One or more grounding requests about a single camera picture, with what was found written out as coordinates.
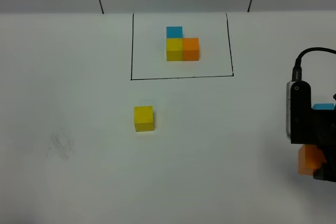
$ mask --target orange block in gripper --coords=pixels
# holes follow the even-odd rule
[[[183,60],[199,60],[198,38],[183,38]]]
[[[299,174],[312,176],[322,163],[327,163],[323,151],[316,145],[304,144],[299,149]]]

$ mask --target white table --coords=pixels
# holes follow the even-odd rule
[[[336,184],[297,174],[285,108],[297,55],[336,48],[336,13],[228,20],[234,77],[131,81],[131,14],[0,16],[0,219],[334,223]],[[336,57],[302,67],[333,102]]]

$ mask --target cube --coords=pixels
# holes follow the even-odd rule
[[[167,26],[167,39],[183,38],[182,26]]]
[[[152,106],[134,107],[134,127],[136,132],[154,131]]]
[[[327,160],[316,145],[304,144],[299,149],[299,174],[313,176]]]
[[[334,110],[335,105],[333,103],[315,103],[313,110]]]
[[[183,60],[183,42],[182,39],[167,39],[166,41],[167,61]]]
[[[198,38],[183,38],[183,60],[199,60]]]

